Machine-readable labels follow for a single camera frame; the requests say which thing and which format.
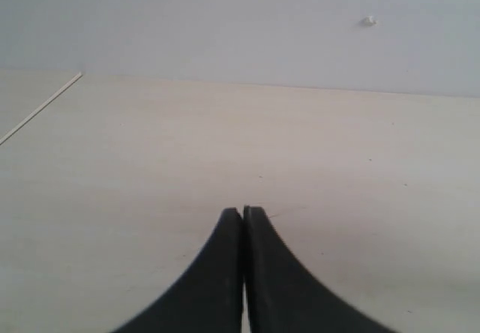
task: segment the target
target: white wall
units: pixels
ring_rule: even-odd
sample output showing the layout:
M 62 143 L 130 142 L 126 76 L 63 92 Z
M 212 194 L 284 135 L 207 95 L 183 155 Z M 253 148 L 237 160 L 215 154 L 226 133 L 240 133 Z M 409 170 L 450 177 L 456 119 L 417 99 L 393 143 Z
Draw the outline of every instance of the white wall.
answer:
M 0 67 L 480 96 L 480 0 L 0 0 L 0 22 Z

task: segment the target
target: wall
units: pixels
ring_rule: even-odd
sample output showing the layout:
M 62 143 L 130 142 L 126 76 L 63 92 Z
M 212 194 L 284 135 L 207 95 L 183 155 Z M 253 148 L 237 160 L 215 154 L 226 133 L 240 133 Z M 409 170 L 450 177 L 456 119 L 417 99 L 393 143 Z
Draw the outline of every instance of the wall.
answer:
M 480 97 L 480 0 L 0 0 L 0 67 Z M 380 24 L 366 28 L 368 14 Z

